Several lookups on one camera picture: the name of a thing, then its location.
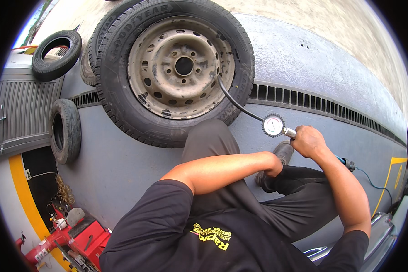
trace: orange hose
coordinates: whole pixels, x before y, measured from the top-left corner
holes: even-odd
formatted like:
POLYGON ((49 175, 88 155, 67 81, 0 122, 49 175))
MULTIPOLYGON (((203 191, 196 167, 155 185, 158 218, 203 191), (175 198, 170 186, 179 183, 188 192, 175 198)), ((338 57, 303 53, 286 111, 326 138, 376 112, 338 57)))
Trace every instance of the orange hose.
MULTIPOLYGON (((28 45, 28 46, 21 46, 21 47, 17 47, 17 48, 12 48, 12 50, 16 50, 16 49, 24 49, 24 48, 34 48, 34 47, 38 47, 37 45, 28 45)), ((64 45, 59 45, 56 47, 61 47, 61 48, 68 48, 67 46, 64 45)))

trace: red tire changer machine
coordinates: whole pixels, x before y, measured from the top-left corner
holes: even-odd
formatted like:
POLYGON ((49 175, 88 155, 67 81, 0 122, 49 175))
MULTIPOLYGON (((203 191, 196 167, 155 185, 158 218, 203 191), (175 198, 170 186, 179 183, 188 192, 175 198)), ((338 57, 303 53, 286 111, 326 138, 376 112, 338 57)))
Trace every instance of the red tire changer machine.
MULTIPOLYGON (((38 271, 37 265, 42 262, 50 251, 59 248, 64 259, 70 262, 73 271, 96 272, 100 271, 100 254, 103 252, 110 238, 109 229, 103 228, 92 216, 85 216, 81 208, 72 208, 54 200, 52 204, 55 215, 50 220, 54 228, 48 237, 45 237, 36 247, 26 254, 26 259, 38 271)), ((21 245, 26 237, 16 240, 21 245)))

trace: man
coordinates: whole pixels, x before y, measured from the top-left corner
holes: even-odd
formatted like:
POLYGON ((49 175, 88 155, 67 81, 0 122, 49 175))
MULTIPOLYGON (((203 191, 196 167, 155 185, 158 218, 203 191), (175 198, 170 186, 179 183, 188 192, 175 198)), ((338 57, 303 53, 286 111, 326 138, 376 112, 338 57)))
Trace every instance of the man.
POLYGON ((100 264, 120 271, 358 271, 370 236, 367 196, 319 131, 296 128, 273 153, 240 154, 218 120, 193 128, 182 164, 144 193, 116 225, 100 264), (323 170, 288 166, 293 149, 323 170), (257 173, 258 202, 243 178, 257 173), (291 243, 337 215, 344 233, 319 266, 291 243))

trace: gauge dial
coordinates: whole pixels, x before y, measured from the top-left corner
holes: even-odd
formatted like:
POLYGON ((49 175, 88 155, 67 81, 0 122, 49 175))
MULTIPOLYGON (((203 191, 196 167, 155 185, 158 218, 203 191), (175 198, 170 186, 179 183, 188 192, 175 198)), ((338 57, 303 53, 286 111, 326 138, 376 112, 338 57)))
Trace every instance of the gauge dial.
POLYGON ((263 122, 263 131, 269 137, 277 137, 284 128, 284 120, 278 114, 270 114, 263 122))

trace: yellow stripe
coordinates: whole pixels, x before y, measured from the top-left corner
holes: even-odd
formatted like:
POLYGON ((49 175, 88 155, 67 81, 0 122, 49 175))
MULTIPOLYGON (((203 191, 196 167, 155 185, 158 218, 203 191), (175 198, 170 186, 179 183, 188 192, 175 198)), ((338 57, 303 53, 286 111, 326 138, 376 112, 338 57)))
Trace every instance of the yellow stripe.
MULTIPOLYGON (((26 213, 27 219, 33 227, 33 230, 38 235, 39 239, 44 240, 45 236, 49 236, 50 233, 38 212, 38 208, 30 192, 29 184, 27 183, 26 176, 24 175, 24 168, 22 166, 21 155, 15 155, 9 158, 9 166, 11 169, 12 179, 15 185, 16 193, 18 195, 19 201, 21 202, 22 208, 26 213)), ((52 250, 51 255, 57 260, 57 262, 66 271, 70 270, 68 266, 70 263, 62 259, 62 253, 60 249, 55 248, 52 250)))
POLYGON ((399 172, 397 173, 397 177, 396 177, 396 183, 395 183, 395 190, 397 188, 397 184, 399 184, 400 181, 400 175, 402 174, 402 165, 399 168, 399 172))
POLYGON ((396 164, 396 163, 403 163, 406 162, 408 159, 407 158, 392 158, 392 161, 390 162, 391 165, 396 164))
MULTIPOLYGON (((407 158, 392 158, 392 160, 390 161, 389 173, 387 174, 386 183, 383 186, 384 188, 387 188, 387 182, 389 181, 390 171, 392 170, 392 165, 397 164, 397 163, 403 163, 403 162, 406 162, 407 160, 408 160, 407 158)), ((381 197, 379 198, 378 204, 376 204, 376 208, 372 214, 372 217, 376 213, 376 210, 378 209, 379 204, 381 203, 381 199, 382 199, 382 196, 384 195, 384 192, 385 190, 382 189, 381 197)))
POLYGON ((396 196, 395 201, 397 201, 397 199, 398 199, 399 196, 400 196, 400 191, 402 190, 403 184, 404 184, 404 182, 403 182, 403 178, 402 178, 402 183, 400 184, 399 192, 397 193, 397 196, 396 196))

